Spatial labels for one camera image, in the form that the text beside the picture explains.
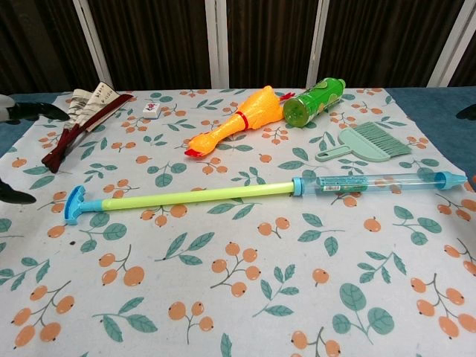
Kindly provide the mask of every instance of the dark brown curtain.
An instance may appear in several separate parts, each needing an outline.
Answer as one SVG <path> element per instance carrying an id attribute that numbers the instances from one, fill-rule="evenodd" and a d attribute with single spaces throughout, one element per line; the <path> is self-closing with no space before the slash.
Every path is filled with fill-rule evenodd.
<path id="1" fill-rule="evenodd" d="M 227 0 L 231 88 L 303 88 L 318 0 Z"/>
<path id="2" fill-rule="evenodd" d="M 318 78 L 426 86 L 463 0 L 332 0 Z"/>
<path id="3" fill-rule="evenodd" d="M 89 0 L 118 90 L 210 88 L 203 0 Z"/>
<path id="4" fill-rule="evenodd" d="M 476 33 L 449 81 L 450 86 L 476 86 Z"/>
<path id="5" fill-rule="evenodd" d="M 97 85 L 72 1 L 0 0 L 0 44 L 0 93 Z"/>

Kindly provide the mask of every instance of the floral tablecloth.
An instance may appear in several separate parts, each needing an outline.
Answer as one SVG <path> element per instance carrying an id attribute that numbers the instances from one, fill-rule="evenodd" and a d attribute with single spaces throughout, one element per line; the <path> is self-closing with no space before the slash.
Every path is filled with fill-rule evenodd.
<path id="1" fill-rule="evenodd" d="M 237 133 L 201 160 L 184 155 L 187 139 L 253 91 L 133 92 L 56 175 L 40 163 L 62 130 L 54 120 L 41 118 L 0 159 L 2 179 L 37 198 L 0 204 L 0 356 L 475 355 L 468 184 L 85 213 L 65 225 L 78 184 L 102 199 L 299 175 L 461 174 L 383 89 L 347 89 L 302 129 L 282 121 Z M 55 104 L 67 109 L 68 99 Z M 149 102 L 161 104 L 158 120 L 141 117 Z M 369 120 L 412 153 L 314 159 L 344 127 Z"/>

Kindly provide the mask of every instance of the black object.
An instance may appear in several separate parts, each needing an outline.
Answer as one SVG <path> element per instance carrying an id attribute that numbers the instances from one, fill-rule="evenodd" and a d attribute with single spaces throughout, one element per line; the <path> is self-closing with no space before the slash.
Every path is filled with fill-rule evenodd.
<path id="1" fill-rule="evenodd" d="M 456 118 L 476 120 L 476 104 L 473 104 L 472 106 L 469 106 L 468 108 L 463 109 L 461 112 L 456 114 Z"/>
<path id="2" fill-rule="evenodd" d="M 44 115 L 48 119 L 69 120 L 69 115 L 63 110 L 49 103 L 16 103 L 7 108 L 10 119 L 5 123 L 10 125 L 20 124 L 20 119 L 29 121 L 38 120 L 39 115 Z"/>
<path id="3" fill-rule="evenodd" d="M 15 191 L 9 184 L 5 184 L 0 179 L 0 201 L 27 205 L 30 203 L 35 203 L 36 199 L 28 193 Z"/>

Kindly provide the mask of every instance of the yellow rubber chicken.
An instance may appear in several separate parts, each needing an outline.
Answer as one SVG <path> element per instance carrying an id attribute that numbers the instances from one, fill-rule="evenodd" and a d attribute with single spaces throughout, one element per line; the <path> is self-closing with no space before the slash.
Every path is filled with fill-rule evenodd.
<path id="1" fill-rule="evenodd" d="M 221 140 L 235 132 L 259 129 L 263 125 L 283 119 L 283 108 L 280 106 L 280 101 L 290 96 L 292 95 L 287 94 L 279 98 L 271 86 L 260 89 L 245 100 L 221 126 L 190 140 L 189 149 L 185 154 L 197 158 L 205 156 L 212 152 Z"/>

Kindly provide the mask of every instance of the dustpan brush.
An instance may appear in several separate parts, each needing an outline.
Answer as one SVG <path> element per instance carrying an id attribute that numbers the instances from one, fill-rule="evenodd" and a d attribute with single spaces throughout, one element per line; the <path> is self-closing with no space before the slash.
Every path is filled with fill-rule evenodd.
<path id="1" fill-rule="evenodd" d="M 322 151 L 315 159 L 327 161 L 352 153 L 367 161 L 386 161 L 411 152 L 410 147 L 371 122 L 342 130 L 338 140 L 341 146 Z"/>

